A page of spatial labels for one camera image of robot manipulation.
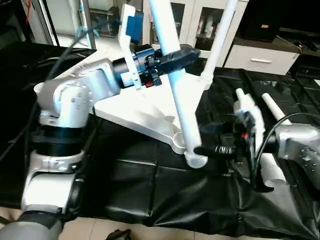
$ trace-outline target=drawer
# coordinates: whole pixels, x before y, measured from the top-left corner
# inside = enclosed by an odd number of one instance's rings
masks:
[[[295,52],[234,45],[224,67],[285,75],[298,56]]]

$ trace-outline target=white pipe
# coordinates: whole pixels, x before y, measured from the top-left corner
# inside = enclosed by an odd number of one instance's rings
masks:
[[[245,96],[245,93],[242,90],[242,88],[237,88],[235,90],[235,94],[236,94],[236,96],[238,97],[239,100],[241,100]]]
[[[269,93],[262,94],[262,98],[277,121],[286,116],[284,112],[280,109],[280,107],[276,104],[276,102],[272,99],[272,97],[269,95]],[[291,122],[289,119],[287,119],[282,124],[291,125]]]
[[[214,71],[220,56],[220,52],[224,45],[231,21],[236,10],[237,0],[228,0],[226,7],[223,11],[221,21],[219,23],[216,35],[211,47],[211,52],[208,60],[206,61],[203,72],[201,73],[201,80],[206,84],[205,90],[208,90],[214,78]]]
[[[169,0],[150,0],[150,8],[155,23],[155,29],[163,55],[180,50],[180,43]],[[195,112],[188,106],[190,96],[184,91],[185,70],[168,74],[174,98],[176,111],[179,116],[181,130],[186,145],[184,153],[188,165],[192,168],[203,167],[208,158],[194,153],[194,148],[201,146],[201,137]]]
[[[285,116],[285,114],[281,111],[276,102],[268,93],[264,93],[262,95],[262,98],[277,120]],[[291,124],[291,122],[288,120],[288,122],[284,121],[282,124]],[[264,184],[267,187],[275,188],[276,186],[286,184],[285,175],[282,172],[281,168],[277,165],[276,160],[271,153],[262,154],[260,165],[261,176]]]

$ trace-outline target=drawer handle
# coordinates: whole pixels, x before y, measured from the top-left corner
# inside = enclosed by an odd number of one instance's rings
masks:
[[[251,58],[252,62],[264,63],[264,64],[272,64],[270,60],[258,59],[258,58]]]

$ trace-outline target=white cabinet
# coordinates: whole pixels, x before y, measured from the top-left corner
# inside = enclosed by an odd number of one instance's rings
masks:
[[[181,44],[186,44],[195,0],[171,0],[171,7],[176,31]],[[142,43],[151,44],[153,48],[160,48],[156,29],[150,10],[149,0],[143,1],[143,35]]]
[[[285,75],[299,53],[233,45],[225,68]]]
[[[201,51],[201,58],[208,58],[219,22],[221,20],[227,0],[171,0],[174,20],[181,44],[189,44]],[[217,63],[222,67],[248,1],[239,0],[233,15],[222,51]],[[159,47],[157,35],[153,27],[149,0],[143,1],[143,44],[153,44]]]

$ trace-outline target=blue component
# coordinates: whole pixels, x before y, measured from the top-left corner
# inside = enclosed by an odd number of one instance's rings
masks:
[[[135,12],[134,16],[128,17],[125,34],[131,37],[131,41],[139,43],[142,27],[143,27],[144,14],[142,12]]]

